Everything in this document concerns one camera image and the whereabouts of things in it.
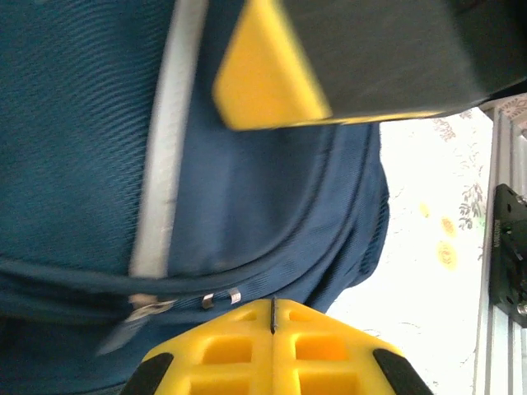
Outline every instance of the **yellow plastic part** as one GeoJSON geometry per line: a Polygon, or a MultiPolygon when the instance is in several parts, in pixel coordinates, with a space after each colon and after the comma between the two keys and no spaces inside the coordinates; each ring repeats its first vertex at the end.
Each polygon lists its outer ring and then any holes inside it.
{"type": "Polygon", "coordinates": [[[213,87],[235,130],[273,128],[331,116],[315,74],[278,0],[248,0],[213,87]]]}
{"type": "Polygon", "coordinates": [[[174,356],[156,395],[394,395],[372,355],[400,351],[313,309],[258,300],[150,351],[174,356]]]}

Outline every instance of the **metal zipper pull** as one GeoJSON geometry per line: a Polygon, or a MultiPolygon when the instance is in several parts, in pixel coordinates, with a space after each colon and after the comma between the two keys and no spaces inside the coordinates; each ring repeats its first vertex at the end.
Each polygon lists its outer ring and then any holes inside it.
{"type": "Polygon", "coordinates": [[[136,308],[110,335],[100,344],[98,356],[109,354],[127,344],[150,321],[152,315],[164,313],[174,306],[175,300],[146,304],[136,308]]]}

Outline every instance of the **blue backpack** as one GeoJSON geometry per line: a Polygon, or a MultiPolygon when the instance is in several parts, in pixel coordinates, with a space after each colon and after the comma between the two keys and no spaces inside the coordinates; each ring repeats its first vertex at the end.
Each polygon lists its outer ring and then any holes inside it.
{"type": "Polygon", "coordinates": [[[168,273],[150,279],[128,269],[174,1],[0,0],[1,394],[117,393],[150,348],[232,304],[325,311],[374,271],[378,126],[232,132],[215,110],[242,3],[210,3],[168,273]],[[130,325],[137,294],[170,303],[130,325]]]}

